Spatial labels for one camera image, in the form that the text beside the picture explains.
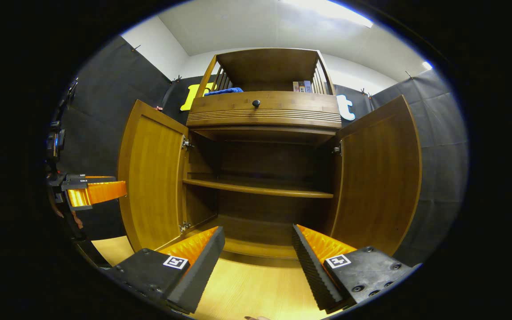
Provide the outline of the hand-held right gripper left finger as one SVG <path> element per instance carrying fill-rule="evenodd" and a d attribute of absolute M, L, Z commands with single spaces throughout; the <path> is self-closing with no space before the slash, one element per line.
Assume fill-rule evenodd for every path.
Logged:
<path fill-rule="evenodd" d="M 160 251 L 143 248 L 105 275 L 148 303 L 195 313 L 224 245 L 224 227 L 213 227 Z"/>

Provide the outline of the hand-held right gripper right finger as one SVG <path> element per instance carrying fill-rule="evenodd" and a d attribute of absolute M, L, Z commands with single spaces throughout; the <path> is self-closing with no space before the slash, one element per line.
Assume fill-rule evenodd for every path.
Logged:
<path fill-rule="evenodd" d="M 416 271 L 373 246 L 354 248 L 298 224 L 291 243 L 318 308 L 326 312 L 365 304 Z"/>

